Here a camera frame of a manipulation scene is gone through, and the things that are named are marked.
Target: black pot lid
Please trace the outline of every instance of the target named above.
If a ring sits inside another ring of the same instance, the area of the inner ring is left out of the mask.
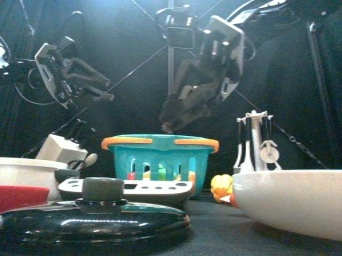
[[[186,238],[190,218],[185,211],[128,202],[121,196],[116,201],[112,197],[101,200],[98,196],[87,191],[86,198],[77,201],[18,209],[0,215],[2,250],[70,245],[120,248]]]

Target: yellow toy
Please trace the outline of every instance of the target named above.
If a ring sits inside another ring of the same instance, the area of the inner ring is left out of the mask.
[[[229,174],[217,175],[212,179],[212,193],[218,203],[222,197],[233,194],[233,177]]]

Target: black table surface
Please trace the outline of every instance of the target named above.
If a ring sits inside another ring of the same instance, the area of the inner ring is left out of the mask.
[[[185,210],[192,236],[150,255],[342,255],[342,242],[272,228],[233,206],[216,203],[210,193],[189,200]]]

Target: red container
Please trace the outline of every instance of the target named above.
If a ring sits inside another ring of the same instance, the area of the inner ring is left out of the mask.
[[[46,204],[49,193],[50,189],[46,187],[0,185],[0,213]]]

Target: white bowl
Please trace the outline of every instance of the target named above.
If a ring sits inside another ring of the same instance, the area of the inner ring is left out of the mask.
[[[67,169],[66,163],[29,158],[0,157],[0,185],[50,188],[49,200],[61,199],[55,170]]]
[[[342,170],[280,170],[234,175],[241,210],[258,222],[342,241]]]

